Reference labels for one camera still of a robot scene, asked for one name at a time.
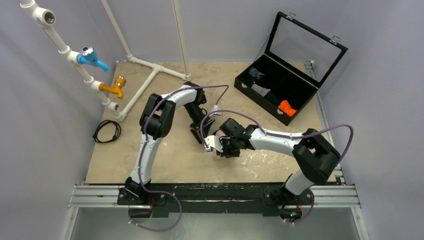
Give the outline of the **pink underwear navy trim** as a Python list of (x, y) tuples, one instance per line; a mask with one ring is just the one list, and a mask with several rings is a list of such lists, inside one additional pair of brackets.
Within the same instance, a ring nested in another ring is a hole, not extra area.
[(214, 152), (215, 158), (236, 158), (240, 151), (234, 145), (234, 141), (222, 130), (217, 130), (209, 137), (210, 146)]

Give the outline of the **black box with glass lid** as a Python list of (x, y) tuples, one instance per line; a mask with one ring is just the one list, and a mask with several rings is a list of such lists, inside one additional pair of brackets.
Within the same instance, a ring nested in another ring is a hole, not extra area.
[[(276, 14), (263, 53), (234, 80), (237, 90), (286, 126), (316, 95), (348, 51), (338, 36), (328, 37), (295, 16), (281, 11)], [(252, 67), (264, 76), (251, 76), (248, 71)], [(262, 97), (251, 89), (252, 84), (270, 92)], [(278, 109), (284, 100), (297, 110), (293, 117)]]

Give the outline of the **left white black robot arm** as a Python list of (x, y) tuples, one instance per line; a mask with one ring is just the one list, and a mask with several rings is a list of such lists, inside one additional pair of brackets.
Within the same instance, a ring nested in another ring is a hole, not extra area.
[(135, 166), (125, 180), (124, 196), (138, 205), (149, 199), (151, 173), (158, 148), (162, 140), (171, 131), (175, 111), (184, 107), (192, 120), (190, 132), (200, 144), (208, 133), (213, 119), (207, 116), (200, 105), (207, 102), (204, 88), (194, 83), (185, 83), (168, 94), (153, 93), (147, 99), (141, 114), (141, 145)]

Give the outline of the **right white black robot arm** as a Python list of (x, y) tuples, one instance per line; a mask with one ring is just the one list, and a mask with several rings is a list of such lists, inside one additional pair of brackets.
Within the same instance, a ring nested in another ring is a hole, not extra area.
[(283, 132), (266, 131), (258, 125), (243, 127), (233, 118), (221, 124), (219, 155), (239, 157), (241, 150), (267, 150), (293, 157), (299, 170), (284, 183), (280, 196), (288, 204), (300, 198), (301, 193), (313, 185), (325, 185), (338, 165), (339, 152), (313, 128), (294, 133), (287, 138)]

